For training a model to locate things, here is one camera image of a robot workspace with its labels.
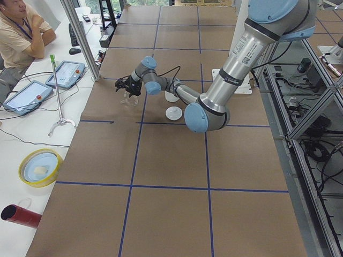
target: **man's arm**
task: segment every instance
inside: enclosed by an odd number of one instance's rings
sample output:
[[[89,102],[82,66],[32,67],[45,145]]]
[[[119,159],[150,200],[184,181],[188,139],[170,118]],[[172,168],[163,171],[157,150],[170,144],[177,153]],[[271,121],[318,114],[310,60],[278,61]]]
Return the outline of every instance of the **man's arm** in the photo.
[[[44,19],[39,15],[34,15],[32,18],[32,42],[29,47],[24,50],[24,53],[38,59],[44,58],[44,41],[40,32],[40,25]]]
[[[56,34],[54,30],[51,28],[42,34],[42,39],[44,42],[44,46],[47,46],[49,43],[51,43],[56,38]]]

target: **beige shirt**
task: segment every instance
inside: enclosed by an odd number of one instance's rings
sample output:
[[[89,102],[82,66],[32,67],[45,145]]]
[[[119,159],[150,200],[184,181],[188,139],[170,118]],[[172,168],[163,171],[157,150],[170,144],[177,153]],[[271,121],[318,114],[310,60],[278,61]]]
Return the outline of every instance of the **beige shirt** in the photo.
[[[30,5],[26,4],[26,22],[31,27],[32,16],[38,14]],[[32,36],[29,28],[24,24],[21,26],[26,33]],[[51,29],[51,26],[44,21],[40,26],[41,33]],[[0,53],[4,59],[5,68],[28,67],[34,58],[23,51],[31,45],[31,39],[4,14],[0,12]]]

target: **red mug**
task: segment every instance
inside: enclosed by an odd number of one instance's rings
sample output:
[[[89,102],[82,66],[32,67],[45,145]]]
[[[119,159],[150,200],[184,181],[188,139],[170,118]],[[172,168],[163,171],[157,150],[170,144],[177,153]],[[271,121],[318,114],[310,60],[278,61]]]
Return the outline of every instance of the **red mug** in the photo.
[[[1,219],[31,228],[37,228],[42,215],[17,205],[8,205],[1,212]]]

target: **white table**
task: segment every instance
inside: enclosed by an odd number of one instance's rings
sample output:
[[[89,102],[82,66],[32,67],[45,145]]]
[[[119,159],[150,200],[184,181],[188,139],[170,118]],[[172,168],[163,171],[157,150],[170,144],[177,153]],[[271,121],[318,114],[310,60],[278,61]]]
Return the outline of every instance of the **white table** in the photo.
[[[49,57],[50,54],[55,55],[56,62],[75,61],[86,64],[82,53],[69,55],[69,49],[72,46],[69,37],[68,23],[69,21],[67,18],[61,22],[56,30],[57,39],[46,46],[46,57],[42,60],[35,60],[27,70],[26,75],[38,72],[52,72],[53,68]],[[88,24],[84,22],[84,27],[93,56],[96,57],[99,50],[105,51],[99,44],[99,38],[101,37],[100,26],[93,25],[92,22]],[[29,78],[44,83],[48,77],[49,75],[39,75]],[[23,79],[18,83],[15,90],[22,89],[28,83],[29,81],[27,79]],[[61,102],[79,90],[62,105],[64,118],[74,120],[76,125],[79,123],[81,112],[85,107],[93,84],[92,74],[88,70],[83,78],[77,83],[78,88],[73,86],[68,91],[60,90]],[[50,110],[58,109],[56,97],[45,101],[41,107]],[[1,107],[0,110],[0,119],[16,116],[13,113],[4,111],[3,107]],[[3,124],[0,126],[0,129],[14,134],[24,141],[68,146],[76,131],[71,124],[66,123],[63,126],[56,127],[54,134],[51,137],[48,136],[52,125],[57,121],[59,121],[58,110],[47,111],[37,109],[23,117],[2,120],[1,122]],[[23,143],[0,131],[0,148],[0,210],[2,211],[4,207],[10,204],[18,205],[22,199],[30,198],[32,203],[28,209],[43,214],[54,183],[42,188],[34,188],[23,183],[18,176],[19,165],[27,155],[41,148],[53,149],[58,152],[62,158],[65,158],[68,147]],[[3,220],[0,220],[0,231],[0,255],[5,257],[25,256],[36,232],[35,229]]]

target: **red cup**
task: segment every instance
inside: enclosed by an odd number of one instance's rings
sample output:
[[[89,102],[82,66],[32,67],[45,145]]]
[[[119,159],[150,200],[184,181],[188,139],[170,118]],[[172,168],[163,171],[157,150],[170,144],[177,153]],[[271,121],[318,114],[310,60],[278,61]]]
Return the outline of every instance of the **red cup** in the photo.
[[[29,226],[35,229],[38,227],[41,217],[42,215],[17,205],[8,205],[1,212],[1,218],[4,221]]]

